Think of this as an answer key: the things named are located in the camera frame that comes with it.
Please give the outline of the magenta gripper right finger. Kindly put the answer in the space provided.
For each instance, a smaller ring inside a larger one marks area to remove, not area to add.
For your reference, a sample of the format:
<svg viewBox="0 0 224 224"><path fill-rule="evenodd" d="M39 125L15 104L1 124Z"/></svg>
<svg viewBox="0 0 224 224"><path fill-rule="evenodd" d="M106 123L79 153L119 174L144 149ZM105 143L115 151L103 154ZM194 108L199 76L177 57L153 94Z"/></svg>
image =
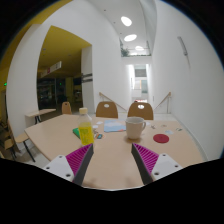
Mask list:
<svg viewBox="0 0 224 224"><path fill-rule="evenodd" d="M144 185L182 169L182 166L168 154L157 154L137 143L132 144L131 153L135 159Z"/></svg>

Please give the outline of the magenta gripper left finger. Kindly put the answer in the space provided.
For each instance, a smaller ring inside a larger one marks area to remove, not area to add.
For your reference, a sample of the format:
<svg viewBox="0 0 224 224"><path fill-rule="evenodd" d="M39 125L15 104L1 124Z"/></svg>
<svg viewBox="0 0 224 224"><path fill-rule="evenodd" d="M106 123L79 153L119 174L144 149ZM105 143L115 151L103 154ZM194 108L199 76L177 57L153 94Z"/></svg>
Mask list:
<svg viewBox="0 0 224 224"><path fill-rule="evenodd" d="M66 156L57 156L44 170L81 186L93 153L92 144L83 146Z"/></svg>

